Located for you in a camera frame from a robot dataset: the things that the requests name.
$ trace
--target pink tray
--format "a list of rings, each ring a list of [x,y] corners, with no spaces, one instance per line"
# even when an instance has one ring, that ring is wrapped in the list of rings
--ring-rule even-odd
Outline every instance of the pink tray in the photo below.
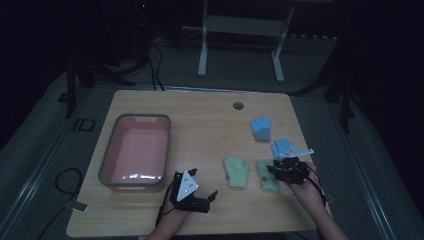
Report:
[[[99,170],[99,180],[116,192],[163,188],[171,120],[166,115],[118,117]]]

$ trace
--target table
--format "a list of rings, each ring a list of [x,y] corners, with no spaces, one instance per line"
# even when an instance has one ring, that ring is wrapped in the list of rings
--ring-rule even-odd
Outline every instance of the table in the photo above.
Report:
[[[244,108],[236,110],[234,102],[243,103]],[[255,166],[259,159],[272,159],[271,143],[255,142],[252,136],[250,120],[255,116],[273,120],[272,139],[285,137],[307,147],[287,95],[121,90],[113,98],[78,196],[88,210],[72,213],[69,236],[144,236],[154,229],[166,187],[158,193],[115,193],[97,178],[113,124],[123,113],[161,113],[171,118],[166,186],[175,171],[197,168],[194,179],[200,187],[195,196],[205,198],[218,190],[209,213],[190,214],[178,234],[316,229],[291,193],[261,190]],[[227,186],[223,159],[228,156],[239,156],[250,165],[246,189]]]

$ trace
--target table leg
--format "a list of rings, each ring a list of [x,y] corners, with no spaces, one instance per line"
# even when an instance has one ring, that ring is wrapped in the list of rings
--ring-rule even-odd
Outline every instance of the table leg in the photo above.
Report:
[[[281,62],[280,62],[280,54],[283,48],[284,40],[286,40],[286,37],[287,37],[287,31],[289,29],[290,22],[293,17],[294,9],[295,7],[290,7],[289,13],[287,14],[286,22],[283,25],[283,29],[281,30],[281,34],[279,36],[277,48],[271,51],[272,63],[274,64],[275,77],[277,79],[277,82],[280,82],[280,83],[284,82],[284,75],[283,75],[283,70],[281,68]]]
[[[206,63],[208,60],[208,0],[203,3],[203,29],[202,29],[202,50],[200,52],[199,70],[197,72],[199,77],[206,75]]]

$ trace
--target metal frame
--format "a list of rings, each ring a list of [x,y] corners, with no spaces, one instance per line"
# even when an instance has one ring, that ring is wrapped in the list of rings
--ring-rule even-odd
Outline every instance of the metal frame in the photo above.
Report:
[[[208,0],[203,5],[202,49],[200,51],[198,76],[206,76],[208,59],[208,32],[225,32],[238,34],[252,34],[261,36],[275,36],[279,38],[277,47],[271,51],[277,82],[284,82],[283,70],[280,62],[280,54],[287,31],[293,17],[295,7],[290,7],[285,21],[261,20],[250,18],[223,17],[208,15]]]

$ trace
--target hand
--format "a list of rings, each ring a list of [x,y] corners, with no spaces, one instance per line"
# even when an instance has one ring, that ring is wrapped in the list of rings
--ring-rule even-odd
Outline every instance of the hand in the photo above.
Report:
[[[308,168],[317,171],[317,167],[312,162],[306,162]],[[318,187],[319,181],[315,176],[314,171],[310,171],[309,178],[314,181]],[[317,225],[318,232],[324,239],[327,240],[346,240],[347,236],[342,229],[337,225],[331,215],[322,204],[320,193],[309,181],[305,181],[301,185],[288,184],[289,188],[293,191],[300,205],[308,212],[315,224]]]
[[[172,238],[183,226],[189,214],[188,211],[175,209],[168,195],[159,224],[146,237],[146,240],[168,240]]]
[[[317,167],[312,162],[305,163],[309,169],[313,170],[310,171],[309,178],[314,181],[318,187],[321,187],[319,185],[317,176],[315,176],[314,173],[314,171],[316,172]],[[325,208],[324,204],[322,204],[322,198],[320,193],[308,179],[301,185],[288,184],[288,186],[293,191],[299,203],[302,205],[303,208],[305,208],[308,213],[311,213],[311,211],[322,210]]]

